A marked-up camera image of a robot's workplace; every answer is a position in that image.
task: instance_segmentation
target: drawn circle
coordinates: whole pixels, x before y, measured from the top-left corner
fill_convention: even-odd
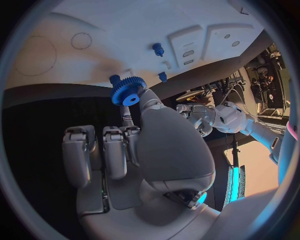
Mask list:
[[[87,49],[92,45],[92,37],[85,32],[75,34],[71,39],[71,45],[77,50]]]
[[[52,69],[56,60],[56,48],[47,38],[31,36],[16,58],[15,69],[24,76],[39,76]]]
[[[235,47],[235,46],[237,46],[237,45],[239,45],[239,44],[240,44],[239,41],[235,41],[235,42],[232,44],[232,46]]]

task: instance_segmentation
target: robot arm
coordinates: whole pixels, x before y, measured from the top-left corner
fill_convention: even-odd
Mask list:
[[[233,102],[227,101],[216,107],[200,103],[179,104],[176,110],[199,130],[202,137],[210,134],[213,127],[222,133],[251,135],[269,149],[270,158],[278,163],[282,135],[256,122]]]

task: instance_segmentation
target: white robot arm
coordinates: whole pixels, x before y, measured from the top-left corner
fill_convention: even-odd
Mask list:
[[[282,135],[275,133],[267,125],[260,124],[233,102],[226,101],[216,107],[200,103],[179,104],[178,113],[188,119],[203,137],[210,134],[213,127],[222,133],[251,135],[270,151],[270,158],[278,163]]]

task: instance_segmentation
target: blue gear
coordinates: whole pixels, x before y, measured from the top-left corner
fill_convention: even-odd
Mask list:
[[[113,104],[131,106],[140,101],[138,88],[147,87],[145,81],[138,76],[131,76],[113,84],[110,98]]]

